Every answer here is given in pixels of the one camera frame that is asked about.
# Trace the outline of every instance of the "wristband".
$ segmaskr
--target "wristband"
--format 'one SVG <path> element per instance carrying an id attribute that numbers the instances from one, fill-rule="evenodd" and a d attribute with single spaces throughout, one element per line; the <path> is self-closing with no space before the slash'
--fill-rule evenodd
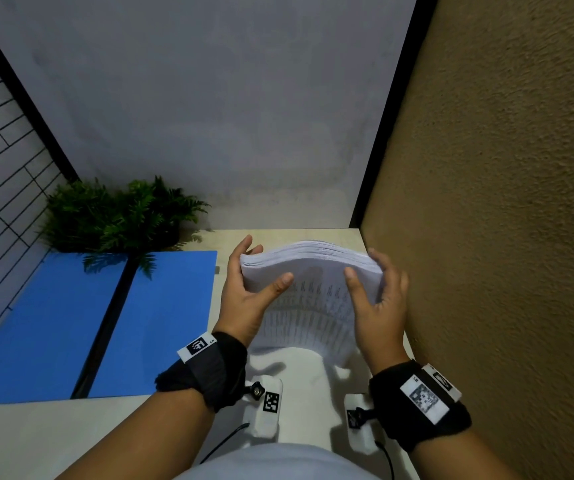
<path id="1" fill-rule="evenodd" d="M 195 389 L 216 412 L 243 397 L 247 348 L 239 340 L 221 331 L 203 333 L 178 355 L 156 378 L 158 392 Z"/>
<path id="2" fill-rule="evenodd" d="M 389 367 L 371 378 L 369 392 L 382 428 L 406 452 L 471 426 L 458 389 L 430 365 L 411 360 Z"/>

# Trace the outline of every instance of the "black cable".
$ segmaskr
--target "black cable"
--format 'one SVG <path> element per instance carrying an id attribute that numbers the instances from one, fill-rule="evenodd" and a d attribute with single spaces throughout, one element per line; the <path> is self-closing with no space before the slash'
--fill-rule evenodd
<path id="1" fill-rule="evenodd" d="M 382 451 L 385 452 L 385 456 L 387 456 L 387 461 L 389 462 L 389 471 L 391 472 L 391 480 L 395 480 L 395 475 L 394 475 L 394 465 L 391 463 L 391 458 L 389 458 L 389 453 L 387 452 L 387 450 L 385 449 L 385 445 L 383 445 L 382 443 L 380 443 L 379 441 L 376 442 L 376 446 L 378 448 L 380 448 Z"/>
<path id="2" fill-rule="evenodd" d="M 224 440 L 222 440 L 220 443 L 218 443 L 218 444 L 216 445 L 216 447 L 215 447 L 213 450 L 211 450 L 209 453 L 207 453 L 207 456 L 206 456 L 205 458 L 203 458 L 203 460 L 199 463 L 199 465 L 202 465 L 205 461 L 207 461 L 207 459 L 208 459 L 212 454 L 214 454 L 214 452 L 215 452 L 218 448 L 220 448 L 222 445 L 224 445 L 224 444 L 227 442 L 227 440 L 228 440 L 229 438 L 231 438 L 231 436 L 235 435 L 235 434 L 236 434 L 238 431 L 240 431 L 241 429 L 248 428 L 250 424 L 251 424 L 251 423 L 243 423 L 243 424 L 241 424 L 240 426 L 238 426 L 237 428 L 235 428 L 234 431 L 232 431 L 231 433 L 229 433 L 229 435 L 227 436 L 227 438 L 225 438 Z"/>

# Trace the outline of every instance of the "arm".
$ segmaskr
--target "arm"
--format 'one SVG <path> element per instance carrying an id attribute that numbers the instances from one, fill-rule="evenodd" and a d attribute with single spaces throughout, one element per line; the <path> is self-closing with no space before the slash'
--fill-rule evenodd
<path id="1" fill-rule="evenodd" d="M 376 375 L 409 361 L 403 347 L 409 277 L 399 273 L 386 255 L 373 249 L 369 255 L 379 263 L 384 274 L 385 288 L 380 303 L 371 305 L 352 268 L 346 268 L 344 274 L 356 315 L 358 348 L 371 373 Z M 457 435 L 421 442 L 410 458 L 423 480 L 519 479 L 471 428 Z"/>
<path id="2" fill-rule="evenodd" d="M 293 275 L 286 273 L 259 293 L 247 292 L 240 256 L 263 252 L 262 246 L 248 252 L 251 242 L 248 235 L 229 257 L 220 316 L 213 328 L 228 333 L 245 347 L 256 336 L 267 306 L 293 281 Z M 156 392 L 58 478 L 174 478 L 192 466 L 213 418 L 214 412 L 194 389 Z"/>

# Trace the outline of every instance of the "blue mat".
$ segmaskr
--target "blue mat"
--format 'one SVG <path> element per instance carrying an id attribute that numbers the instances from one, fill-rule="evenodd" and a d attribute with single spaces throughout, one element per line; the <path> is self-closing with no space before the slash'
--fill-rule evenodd
<path id="1" fill-rule="evenodd" d="M 0 403 L 69 399 L 124 265 L 86 274 L 80 255 L 45 258 L 0 327 Z"/>
<path id="2" fill-rule="evenodd" d="M 154 254 L 152 280 L 134 277 L 89 397 L 152 394 L 176 351 L 207 331 L 217 252 Z"/>

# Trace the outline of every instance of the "green foliage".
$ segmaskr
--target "green foliage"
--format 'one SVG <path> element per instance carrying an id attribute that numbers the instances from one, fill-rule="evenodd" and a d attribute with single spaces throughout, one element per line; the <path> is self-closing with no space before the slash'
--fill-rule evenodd
<path id="1" fill-rule="evenodd" d="M 48 198 L 43 236 L 60 252 L 86 253 L 86 271 L 99 269 L 108 253 L 125 253 L 137 257 L 151 277 L 156 263 L 150 252 L 173 246 L 180 222 L 196 223 L 197 212 L 208 206 L 182 189 L 168 189 L 161 177 L 134 180 L 126 192 L 114 193 L 98 181 L 74 182 Z"/>

